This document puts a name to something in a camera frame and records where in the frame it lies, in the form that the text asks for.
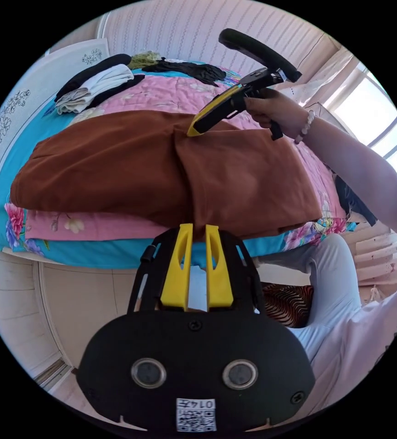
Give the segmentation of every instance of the brown cloth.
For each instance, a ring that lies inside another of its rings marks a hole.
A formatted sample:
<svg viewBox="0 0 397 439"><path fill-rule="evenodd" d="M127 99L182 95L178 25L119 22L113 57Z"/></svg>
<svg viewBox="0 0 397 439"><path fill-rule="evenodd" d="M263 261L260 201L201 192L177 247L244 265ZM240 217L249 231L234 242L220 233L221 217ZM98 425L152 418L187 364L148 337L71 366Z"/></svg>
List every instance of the brown cloth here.
<svg viewBox="0 0 397 439"><path fill-rule="evenodd" d="M43 140L17 174L11 202L30 210L110 212L165 227L206 224L242 238L279 235L321 217L294 146L227 122L197 137L193 116L117 112Z"/></svg>

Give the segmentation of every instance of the window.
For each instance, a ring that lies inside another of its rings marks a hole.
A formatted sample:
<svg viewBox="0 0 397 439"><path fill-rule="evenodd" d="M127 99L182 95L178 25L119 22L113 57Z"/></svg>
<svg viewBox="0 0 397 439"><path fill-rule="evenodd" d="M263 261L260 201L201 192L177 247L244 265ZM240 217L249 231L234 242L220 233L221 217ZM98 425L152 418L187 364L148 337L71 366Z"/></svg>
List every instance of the window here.
<svg viewBox="0 0 397 439"><path fill-rule="evenodd" d="M324 105L350 134L397 171L397 109L363 64Z"/></svg>

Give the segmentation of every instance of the green cloth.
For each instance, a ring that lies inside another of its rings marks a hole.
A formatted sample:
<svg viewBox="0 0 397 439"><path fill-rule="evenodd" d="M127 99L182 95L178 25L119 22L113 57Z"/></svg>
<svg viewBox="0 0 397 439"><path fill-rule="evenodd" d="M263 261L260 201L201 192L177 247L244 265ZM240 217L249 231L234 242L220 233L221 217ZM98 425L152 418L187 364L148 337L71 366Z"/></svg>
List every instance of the green cloth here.
<svg viewBox="0 0 397 439"><path fill-rule="evenodd" d="M152 51L144 52L142 54L136 54L131 57L128 68L130 70L141 69L148 65L157 64L158 59L161 59L160 54Z"/></svg>

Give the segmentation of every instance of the hand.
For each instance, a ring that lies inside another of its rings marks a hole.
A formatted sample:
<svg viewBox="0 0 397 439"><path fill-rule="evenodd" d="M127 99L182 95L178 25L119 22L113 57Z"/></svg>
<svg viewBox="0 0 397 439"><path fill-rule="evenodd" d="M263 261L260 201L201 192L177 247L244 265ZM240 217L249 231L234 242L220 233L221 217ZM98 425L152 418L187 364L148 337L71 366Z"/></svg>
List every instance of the hand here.
<svg viewBox="0 0 397 439"><path fill-rule="evenodd" d="M270 120L274 120L287 137L295 139L307 122L308 111L279 91L264 88L261 95L263 99L244 98L252 119L262 128L270 128Z"/></svg>

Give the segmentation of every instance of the striped wallpaper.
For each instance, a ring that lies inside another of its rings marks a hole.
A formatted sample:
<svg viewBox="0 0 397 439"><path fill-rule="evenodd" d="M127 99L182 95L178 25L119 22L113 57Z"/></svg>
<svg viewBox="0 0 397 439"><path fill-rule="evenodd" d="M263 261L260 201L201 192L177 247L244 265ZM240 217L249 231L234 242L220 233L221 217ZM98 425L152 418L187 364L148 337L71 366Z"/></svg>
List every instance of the striped wallpaper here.
<svg viewBox="0 0 397 439"><path fill-rule="evenodd" d="M167 58L204 61L243 75L258 68L259 63L218 43L226 27L283 55L299 67L302 83L338 49L312 24L252 0L145 0L111 11L101 36L107 38L112 55L153 50Z"/></svg>

